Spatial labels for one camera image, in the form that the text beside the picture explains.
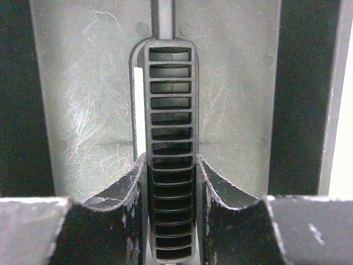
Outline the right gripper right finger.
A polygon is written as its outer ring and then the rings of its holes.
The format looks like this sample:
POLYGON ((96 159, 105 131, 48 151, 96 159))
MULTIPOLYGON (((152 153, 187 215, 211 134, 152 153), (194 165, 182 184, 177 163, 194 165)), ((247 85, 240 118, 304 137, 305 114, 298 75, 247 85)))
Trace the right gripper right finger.
POLYGON ((201 264, 285 264, 266 201, 226 180, 201 155, 196 211, 201 264))

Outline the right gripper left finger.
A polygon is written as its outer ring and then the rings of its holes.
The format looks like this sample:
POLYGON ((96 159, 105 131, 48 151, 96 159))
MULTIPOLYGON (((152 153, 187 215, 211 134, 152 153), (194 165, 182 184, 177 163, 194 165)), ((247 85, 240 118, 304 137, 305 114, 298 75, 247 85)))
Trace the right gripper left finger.
POLYGON ((73 203, 51 264, 145 264, 148 232, 146 156, 107 189, 73 203))

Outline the black toolbox tray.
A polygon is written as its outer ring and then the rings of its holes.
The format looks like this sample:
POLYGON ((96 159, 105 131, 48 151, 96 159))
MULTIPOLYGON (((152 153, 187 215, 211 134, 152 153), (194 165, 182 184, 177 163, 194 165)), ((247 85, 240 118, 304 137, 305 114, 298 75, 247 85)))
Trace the black toolbox tray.
POLYGON ((201 264, 196 168, 264 199, 285 264, 351 264, 329 196, 351 1, 2 1, 1 263, 144 154, 145 264, 201 264))

